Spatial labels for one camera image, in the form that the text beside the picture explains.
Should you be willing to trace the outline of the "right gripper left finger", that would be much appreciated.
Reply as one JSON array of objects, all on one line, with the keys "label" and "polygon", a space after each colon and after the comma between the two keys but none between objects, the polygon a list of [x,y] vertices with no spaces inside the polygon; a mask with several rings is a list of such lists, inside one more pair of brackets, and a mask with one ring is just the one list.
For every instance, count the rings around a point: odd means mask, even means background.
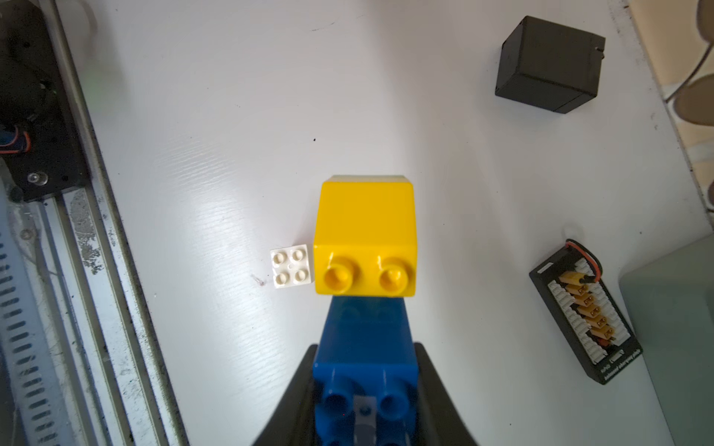
[{"label": "right gripper left finger", "polygon": [[317,352],[310,345],[290,380],[273,415],[253,442],[255,446],[316,445],[312,365]]}]

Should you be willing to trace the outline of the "yellow lego brick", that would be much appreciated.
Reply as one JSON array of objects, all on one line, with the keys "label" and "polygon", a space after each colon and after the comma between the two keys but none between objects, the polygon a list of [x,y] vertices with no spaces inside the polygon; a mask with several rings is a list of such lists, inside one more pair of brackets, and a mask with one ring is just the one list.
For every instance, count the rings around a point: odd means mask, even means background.
[{"label": "yellow lego brick", "polygon": [[404,176],[332,176],[313,238],[316,293],[412,297],[418,272],[413,184]]}]

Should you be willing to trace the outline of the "dark blue lego brick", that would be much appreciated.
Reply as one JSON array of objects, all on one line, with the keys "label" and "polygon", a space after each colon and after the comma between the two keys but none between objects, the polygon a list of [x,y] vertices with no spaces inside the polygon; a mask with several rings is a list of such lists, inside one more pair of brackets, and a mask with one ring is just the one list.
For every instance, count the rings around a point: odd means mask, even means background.
[{"label": "dark blue lego brick", "polygon": [[418,376],[401,297],[333,297],[312,365],[319,442],[353,445],[367,417],[373,444],[412,444]]}]

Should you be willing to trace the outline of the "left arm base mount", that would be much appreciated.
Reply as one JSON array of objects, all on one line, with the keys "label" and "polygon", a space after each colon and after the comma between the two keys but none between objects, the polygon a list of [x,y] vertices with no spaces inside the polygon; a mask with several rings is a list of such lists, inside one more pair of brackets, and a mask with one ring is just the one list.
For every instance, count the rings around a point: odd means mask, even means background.
[{"label": "left arm base mount", "polygon": [[89,179],[45,17],[30,1],[1,3],[1,160],[16,203],[82,188]]}]

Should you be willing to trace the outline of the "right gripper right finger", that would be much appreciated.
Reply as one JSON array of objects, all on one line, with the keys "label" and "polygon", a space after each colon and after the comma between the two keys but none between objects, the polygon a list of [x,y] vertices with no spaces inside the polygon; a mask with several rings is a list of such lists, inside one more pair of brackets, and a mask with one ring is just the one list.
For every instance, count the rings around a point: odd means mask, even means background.
[{"label": "right gripper right finger", "polygon": [[419,369],[415,444],[476,446],[425,347],[416,343],[415,351]]}]

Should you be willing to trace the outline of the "white lego brick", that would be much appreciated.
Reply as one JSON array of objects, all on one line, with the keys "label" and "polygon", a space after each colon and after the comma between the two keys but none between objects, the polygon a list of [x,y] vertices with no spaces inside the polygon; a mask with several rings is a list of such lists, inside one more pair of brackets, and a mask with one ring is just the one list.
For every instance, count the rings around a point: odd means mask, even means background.
[{"label": "white lego brick", "polygon": [[271,250],[271,268],[275,288],[288,288],[312,282],[310,252],[307,245]]}]

